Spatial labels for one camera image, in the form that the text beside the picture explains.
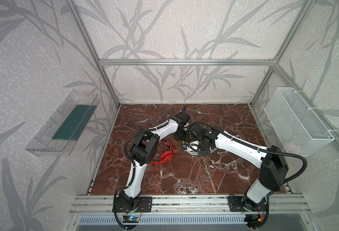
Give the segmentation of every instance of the side wall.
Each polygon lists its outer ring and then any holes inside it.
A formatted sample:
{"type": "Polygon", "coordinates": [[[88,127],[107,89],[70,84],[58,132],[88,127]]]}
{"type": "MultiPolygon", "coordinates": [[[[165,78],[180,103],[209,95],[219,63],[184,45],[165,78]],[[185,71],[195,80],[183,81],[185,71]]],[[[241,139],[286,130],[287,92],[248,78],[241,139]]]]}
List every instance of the side wall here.
{"type": "MultiPolygon", "coordinates": [[[[100,59],[272,59],[303,0],[75,0],[100,59]]],[[[122,103],[250,102],[268,67],[106,66],[122,103]]]]}
{"type": "Polygon", "coordinates": [[[0,1],[0,230],[61,230],[116,107],[64,1],[0,1]],[[69,157],[25,150],[72,90],[100,104],[69,157]]]}
{"type": "MultiPolygon", "coordinates": [[[[339,0],[316,1],[280,65],[339,133],[339,0]]],[[[253,107],[272,144],[279,140],[263,109],[276,87],[285,86],[273,74],[253,107]]],[[[307,161],[307,170],[291,185],[304,194],[321,230],[339,231],[339,151],[331,143],[307,161]]],[[[292,173],[301,166],[299,160],[288,163],[292,173]]]]}

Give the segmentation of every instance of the mesh basket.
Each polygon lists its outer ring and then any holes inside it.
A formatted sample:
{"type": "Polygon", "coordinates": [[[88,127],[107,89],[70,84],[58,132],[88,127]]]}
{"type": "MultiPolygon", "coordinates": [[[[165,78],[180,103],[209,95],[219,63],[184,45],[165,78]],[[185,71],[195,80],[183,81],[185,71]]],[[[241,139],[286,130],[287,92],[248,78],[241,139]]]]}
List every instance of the mesh basket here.
{"type": "Polygon", "coordinates": [[[289,153],[309,156],[334,140],[331,132],[293,88],[277,88],[264,111],[289,153]]]}

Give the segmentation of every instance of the brown marble table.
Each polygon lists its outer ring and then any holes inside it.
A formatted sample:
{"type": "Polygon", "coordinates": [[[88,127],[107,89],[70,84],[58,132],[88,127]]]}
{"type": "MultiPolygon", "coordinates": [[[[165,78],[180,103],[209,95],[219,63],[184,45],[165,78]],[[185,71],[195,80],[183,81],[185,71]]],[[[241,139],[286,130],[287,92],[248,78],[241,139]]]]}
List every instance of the brown marble table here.
{"type": "MultiPolygon", "coordinates": [[[[130,161],[122,152],[124,142],[141,127],[158,125],[182,108],[179,104],[122,105],[91,194],[114,194],[117,187],[124,186],[130,170],[130,161]]],[[[192,122],[204,121],[251,143],[265,145],[247,104],[188,104],[186,112],[192,122]]],[[[258,168],[232,153],[216,150],[197,157],[184,152],[181,141],[172,135],[167,139],[175,145],[176,155],[163,165],[148,165],[141,194],[244,193],[258,178],[258,168]]]]}

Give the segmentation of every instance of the floral wallpaper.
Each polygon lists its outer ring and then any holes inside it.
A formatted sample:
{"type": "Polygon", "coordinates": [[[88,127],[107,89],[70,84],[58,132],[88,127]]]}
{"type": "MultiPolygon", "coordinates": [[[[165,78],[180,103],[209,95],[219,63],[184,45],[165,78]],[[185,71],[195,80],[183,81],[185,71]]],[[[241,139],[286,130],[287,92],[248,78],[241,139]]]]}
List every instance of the floral wallpaper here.
{"type": "Polygon", "coordinates": [[[61,230],[85,193],[116,107],[64,1],[0,0],[0,230],[61,230]],[[100,104],[69,157],[25,146],[69,92],[100,104]]]}
{"type": "MultiPolygon", "coordinates": [[[[75,2],[100,59],[271,59],[303,4],[303,0],[75,2]]],[[[122,103],[250,102],[267,68],[105,66],[105,71],[122,103]]]]}
{"type": "MultiPolygon", "coordinates": [[[[339,0],[316,1],[279,64],[339,133],[339,0]]],[[[276,87],[285,86],[273,74],[253,106],[272,144],[278,136],[263,109],[276,87]]],[[[307,161],[307,170],[290,184],[304,194],[322,231],[339,231],[339,151],[330,143],[307,161]]],[[[288,164],[291,172],[301,166],[292,158],[288,164]]]]}

